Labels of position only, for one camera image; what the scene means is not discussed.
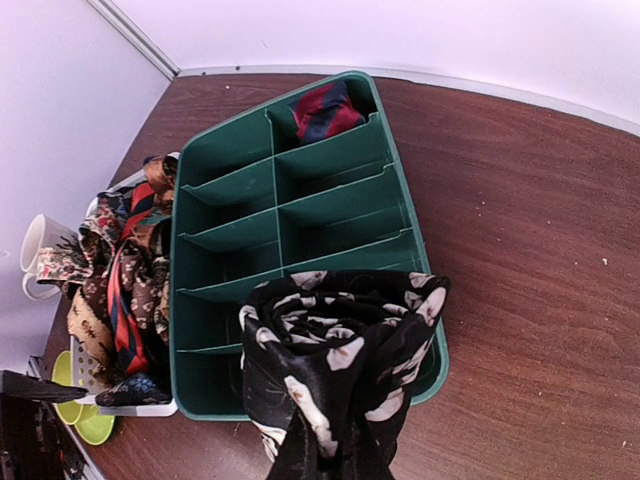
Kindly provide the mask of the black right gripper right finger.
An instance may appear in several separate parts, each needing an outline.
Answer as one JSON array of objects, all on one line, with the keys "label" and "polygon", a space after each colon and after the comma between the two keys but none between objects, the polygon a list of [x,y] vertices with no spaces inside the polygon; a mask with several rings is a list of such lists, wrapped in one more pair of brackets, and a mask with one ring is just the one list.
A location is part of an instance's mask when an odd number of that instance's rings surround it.
[{"label": "black right gripper right finger", "polygon": [[355,401],[348,407],[344,437],[345,479],[393,479],[389,464],[395,454],[391,409],[374,410]]}]

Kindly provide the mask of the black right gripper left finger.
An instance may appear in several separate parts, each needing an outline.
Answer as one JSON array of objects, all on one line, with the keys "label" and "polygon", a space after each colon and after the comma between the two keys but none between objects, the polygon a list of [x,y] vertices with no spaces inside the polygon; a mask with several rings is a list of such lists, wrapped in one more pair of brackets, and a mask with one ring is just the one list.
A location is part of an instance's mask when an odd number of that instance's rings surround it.
[{"label": "black right gripper left finger", "polygon": [[267,479],[316,480],[318,478],[318,457],[316,435],[303,413],[297,409]]}]

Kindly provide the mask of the black white floral tie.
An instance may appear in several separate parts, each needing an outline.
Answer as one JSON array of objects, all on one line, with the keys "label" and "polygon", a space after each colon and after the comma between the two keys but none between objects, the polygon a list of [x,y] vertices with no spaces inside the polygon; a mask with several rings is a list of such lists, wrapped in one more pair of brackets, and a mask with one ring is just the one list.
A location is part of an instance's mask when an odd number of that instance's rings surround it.
[{"label": "black white floral tie", "polygon": [[451,282],[423,272],[307,271],[254,287],[239,310],[243,404],[275,460],[300,414],[321,458],[363,421],[385,463]]}]

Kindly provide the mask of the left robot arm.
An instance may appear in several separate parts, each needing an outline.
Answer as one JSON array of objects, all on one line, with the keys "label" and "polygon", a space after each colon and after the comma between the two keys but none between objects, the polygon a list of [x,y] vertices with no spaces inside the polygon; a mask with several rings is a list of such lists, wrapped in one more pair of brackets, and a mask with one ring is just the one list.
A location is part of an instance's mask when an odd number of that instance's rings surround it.
[{"label": "left robot arm", "polygon": [[52,410],[84,388],[62,386],[10,370],[1,372],[1,477],[81,479],[86,462]]}]

